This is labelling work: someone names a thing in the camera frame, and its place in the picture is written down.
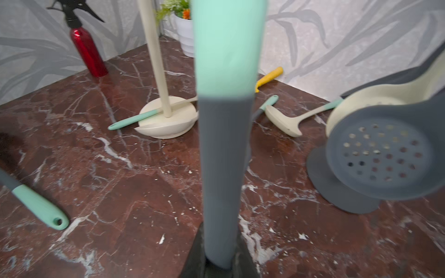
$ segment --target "cream wooden pole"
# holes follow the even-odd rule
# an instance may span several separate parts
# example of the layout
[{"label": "cream wooden pole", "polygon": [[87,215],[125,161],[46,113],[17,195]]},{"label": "cream wooden pole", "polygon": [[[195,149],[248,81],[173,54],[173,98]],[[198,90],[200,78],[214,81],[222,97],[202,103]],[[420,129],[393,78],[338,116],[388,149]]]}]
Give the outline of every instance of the cream wooden pole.
[{"label": "cream wooden pole", "polygon": [[158,33],[156,32],[156,21],[154,20],[154,9],[152,0],[138,0],[139,13],[141,14],[142,25],[144,26],[145,38],[147,40],[148,52],[150,53],[151,65],[154,71],[154,78],[158,86],[159,98],[165,117],[171,117],[171,107],[168,96],[166,76],[161,57],[161,47],[159,46]]}]

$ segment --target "green leaves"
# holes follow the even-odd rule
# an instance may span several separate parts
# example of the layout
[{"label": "green leaves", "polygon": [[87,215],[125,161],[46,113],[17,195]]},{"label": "green leaves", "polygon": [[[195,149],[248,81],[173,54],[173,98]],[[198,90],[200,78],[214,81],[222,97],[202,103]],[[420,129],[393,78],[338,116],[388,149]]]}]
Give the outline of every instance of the green leaves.
[{"label": "green leaves", "polygon": [[156,22],[159,22],[172,12],[178,17],[182,18],[184,10],[190,8],[188,0],[166,0],[164,4],[161,4],[161,9],[156,11]]}]

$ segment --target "yellow handle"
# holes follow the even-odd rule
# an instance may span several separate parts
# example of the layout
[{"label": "yellow handle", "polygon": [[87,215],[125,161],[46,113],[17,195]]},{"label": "yellow handle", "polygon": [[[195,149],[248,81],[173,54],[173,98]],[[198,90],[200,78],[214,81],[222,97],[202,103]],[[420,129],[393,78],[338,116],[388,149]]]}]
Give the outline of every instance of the yellow handle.
[{"label": "yellow handle", "polygon": [[282,67],[277,67],[276,69],[274,69],[273,71],[271,71],[267,75],[263,76],[256,83],[255,93],[259,92],[259,90],[258,90],[259,86],[262,86],[262,85],[266,84],[267,82],[274,80],[276,77],[279,77],[282,73],[283,73],[283,68]]}]

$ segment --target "spatula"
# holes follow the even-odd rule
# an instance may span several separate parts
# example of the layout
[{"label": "spatula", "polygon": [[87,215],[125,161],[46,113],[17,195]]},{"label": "spatula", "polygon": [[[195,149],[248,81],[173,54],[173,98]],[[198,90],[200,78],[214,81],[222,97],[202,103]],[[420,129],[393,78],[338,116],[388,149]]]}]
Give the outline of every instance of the spatula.
[{"label": "spatula", "polygon": [[287,117],[283,113],[281,113],[277,108],[273,106],[267,106],[266,115],[269,118],[269,120],[271,120],[271,122],[274,123],[274,125],[276,125],[284,133],[292,137],[298,137],[302,135],[300,129],[298,128],[298,125],[302,120],[309,118],[310,116],[313,116],[317,113],[335,108],[342,101],[343,101],[342,99],[339,99],[333,102],[329,102],[314,110],[308,111],[298,117]]}]

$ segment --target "black base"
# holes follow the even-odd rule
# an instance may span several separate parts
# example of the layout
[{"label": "black base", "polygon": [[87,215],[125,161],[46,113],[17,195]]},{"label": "black base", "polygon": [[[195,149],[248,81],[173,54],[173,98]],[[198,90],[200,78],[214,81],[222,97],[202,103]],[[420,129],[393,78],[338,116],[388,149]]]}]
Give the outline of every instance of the black base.
[{"label": "black base", "polygon": [[352,190],[334,175],[326,160],[325,146],[311,151],[306,167],[307,175],[317,191],[339,209],[353,214],[366,214],[379,208],[380,199]]},{"label": "black base", "polygon": [[198,228],[195,239],[186,263],[179,278],[259,278],[255,264],[252,261],[246,243],[238,231],[235,256],[232,260],[232,269],[224,270],[206,259],[204,254],[204,227]]}]

